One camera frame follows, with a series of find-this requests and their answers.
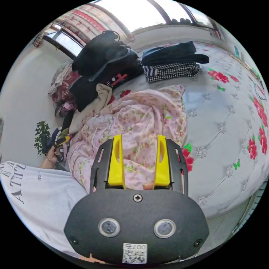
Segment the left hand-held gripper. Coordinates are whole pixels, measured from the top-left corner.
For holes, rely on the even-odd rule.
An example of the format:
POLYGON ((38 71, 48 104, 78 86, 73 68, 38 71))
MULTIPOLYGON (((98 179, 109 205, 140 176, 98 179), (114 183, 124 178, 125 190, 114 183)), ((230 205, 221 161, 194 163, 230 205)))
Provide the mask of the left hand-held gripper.
POLYGON ((56 129, 48 142, 48 149, 55 146, 60 149, 60 156, 58 162, 62 163, 66 161, 67 153, 70 147, 71 135, 69 134, 69 128, 64 130, 56 129))

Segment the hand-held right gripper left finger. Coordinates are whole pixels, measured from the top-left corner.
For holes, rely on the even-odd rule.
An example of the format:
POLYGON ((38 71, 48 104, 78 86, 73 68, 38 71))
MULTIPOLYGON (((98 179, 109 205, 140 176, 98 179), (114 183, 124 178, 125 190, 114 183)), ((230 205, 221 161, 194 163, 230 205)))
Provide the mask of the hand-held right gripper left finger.
POLYGON ((113 138, 110 167, 108 174, 108 185, 111 188, 120 188, 120 189, 126 188, 121 135, 115 135, 113 138))

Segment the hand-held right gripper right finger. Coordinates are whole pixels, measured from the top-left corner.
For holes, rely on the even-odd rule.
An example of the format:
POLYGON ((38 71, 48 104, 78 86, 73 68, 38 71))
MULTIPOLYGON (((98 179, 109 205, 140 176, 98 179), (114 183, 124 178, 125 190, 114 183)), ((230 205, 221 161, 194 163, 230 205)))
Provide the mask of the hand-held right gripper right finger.
POLYGON ((167 189, 170 186, 170 169, 166 137, 158 135, 157 157, 153 189, 167 189))

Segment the person's left hand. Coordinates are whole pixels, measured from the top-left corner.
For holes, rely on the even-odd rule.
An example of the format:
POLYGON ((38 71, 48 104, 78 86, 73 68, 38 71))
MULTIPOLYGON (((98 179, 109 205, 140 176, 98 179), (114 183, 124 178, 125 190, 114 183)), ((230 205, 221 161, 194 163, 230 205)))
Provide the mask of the person's left hand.
POLYGON ((49 152, 47 153, 46 160, 49 164, 55 164, 58 162, 58 157, 60 156, 60 149, 52 146, 49 152))

